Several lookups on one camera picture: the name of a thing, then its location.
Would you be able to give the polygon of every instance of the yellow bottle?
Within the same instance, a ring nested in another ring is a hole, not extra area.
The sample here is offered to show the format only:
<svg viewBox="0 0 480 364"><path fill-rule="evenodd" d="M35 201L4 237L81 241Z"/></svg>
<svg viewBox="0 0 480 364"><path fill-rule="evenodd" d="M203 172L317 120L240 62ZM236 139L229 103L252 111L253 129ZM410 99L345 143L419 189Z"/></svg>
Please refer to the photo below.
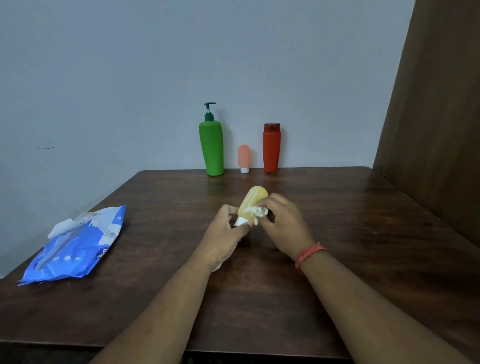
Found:
<svg viewBox="0 0 480 364"><path fill-rule="evenodd" d="M252 207L262 198L267 197L268 192L261 186L254 186L248 191L247 195L243 199L238 211L238 219L235 222L235 226L250 221L254 222L255 215L252 213Z"/></svg>

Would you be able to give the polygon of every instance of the person's right arm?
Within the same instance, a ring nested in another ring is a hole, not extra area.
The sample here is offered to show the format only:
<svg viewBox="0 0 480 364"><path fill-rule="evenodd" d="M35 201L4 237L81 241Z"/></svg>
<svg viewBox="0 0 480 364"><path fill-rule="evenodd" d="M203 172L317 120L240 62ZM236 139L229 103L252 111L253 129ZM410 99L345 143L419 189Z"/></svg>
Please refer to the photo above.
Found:
<svg viewBox="0 0 480 364"><path fill-rule="evenodd" d="M315 245L298 208L272 194L260 200L275 216L259 218L277 247L295 260ZM301 270L313 286L357 364L470 363L461 353L358 278L325 250L308 257Z"/></svg>

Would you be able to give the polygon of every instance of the white bottle cap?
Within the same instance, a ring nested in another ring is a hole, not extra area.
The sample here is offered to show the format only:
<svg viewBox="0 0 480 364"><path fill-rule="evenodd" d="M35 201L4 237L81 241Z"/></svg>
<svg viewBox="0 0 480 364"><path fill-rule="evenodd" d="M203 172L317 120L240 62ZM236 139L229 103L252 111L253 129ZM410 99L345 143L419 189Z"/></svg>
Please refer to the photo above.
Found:
<svg viewBox="0 0 480 364"><path fill-rule="evenodd" d="M235 222L235 226L240 226L241 224L244 224L245 222L248 222L248 220L246 218L241 218L239 216L239 218L237 219L237 221Z"/></svg>

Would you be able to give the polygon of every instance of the blue wet wipes package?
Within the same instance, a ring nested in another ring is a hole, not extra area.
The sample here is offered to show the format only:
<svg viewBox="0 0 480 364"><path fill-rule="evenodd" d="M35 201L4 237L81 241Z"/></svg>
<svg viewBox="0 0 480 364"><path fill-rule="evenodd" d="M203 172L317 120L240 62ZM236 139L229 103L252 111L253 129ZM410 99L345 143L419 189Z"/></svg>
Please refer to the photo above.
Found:
<svg viewBox="0 0 480 364"><path fill-rule="evenodd" d="M43 250L30 262L21 284L81 278L92 271L118 236L125 205L87 212L55 225Z"/></svg>

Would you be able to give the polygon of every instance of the forearm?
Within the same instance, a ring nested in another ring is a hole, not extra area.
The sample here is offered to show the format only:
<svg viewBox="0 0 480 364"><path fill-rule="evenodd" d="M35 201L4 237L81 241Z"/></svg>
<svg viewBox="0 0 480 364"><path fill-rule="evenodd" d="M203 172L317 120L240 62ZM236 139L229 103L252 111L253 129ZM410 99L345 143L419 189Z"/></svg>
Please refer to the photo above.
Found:
<svg viewBox="0 0 480 364"><path fill-rule="evenodd" d="M301 269L357 364L470 363L329 253L313 254Z"/></svg>
<svg viewBox="0 0 480 364"><path fill-rule="evenodd" d="M94 364L178 364L202 302L211 267L192 256Z"/></svg>

